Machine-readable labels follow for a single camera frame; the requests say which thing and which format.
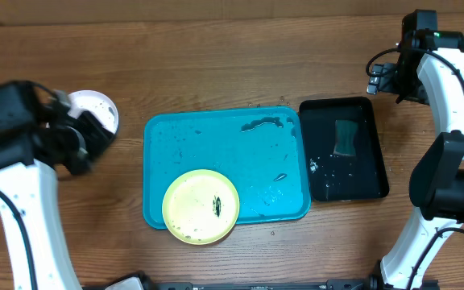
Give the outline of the pink speckled plate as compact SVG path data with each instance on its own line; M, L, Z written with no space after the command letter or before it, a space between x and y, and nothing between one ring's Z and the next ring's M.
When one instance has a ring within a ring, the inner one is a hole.
M79 90L66 93L54 89L52 109L55 116L47 128L77 132L86 139L112 139L118 132L117 106L104 93Z

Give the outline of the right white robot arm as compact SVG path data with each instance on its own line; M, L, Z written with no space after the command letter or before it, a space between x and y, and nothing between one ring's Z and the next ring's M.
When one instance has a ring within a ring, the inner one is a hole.
M368 91L429 105L437 137L410 176L411 216L363 288L436 289L425 272L452 234L464 234L464 36L410 28L394 50L395 64L369 60Z

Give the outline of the yellow plate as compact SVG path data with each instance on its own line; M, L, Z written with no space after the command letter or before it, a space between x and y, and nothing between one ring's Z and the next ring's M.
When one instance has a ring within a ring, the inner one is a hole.
M239 195L232 182L208 169L177 177L164 194L162 204L168 231L191 245L222 240L235 227L239 210Z

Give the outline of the green scouring sponge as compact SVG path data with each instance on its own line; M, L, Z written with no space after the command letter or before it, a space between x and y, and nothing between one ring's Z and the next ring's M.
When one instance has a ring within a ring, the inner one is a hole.
M358 131L358 123L351 120L335 122L335 155L356 156L354 139Z

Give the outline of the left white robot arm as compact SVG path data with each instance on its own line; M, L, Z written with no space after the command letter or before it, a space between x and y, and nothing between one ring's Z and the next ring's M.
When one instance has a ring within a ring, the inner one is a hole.
M114 141L118 116L9 114L0 119L0 217L17 289L80 289L58 206L55 167L87 173Z

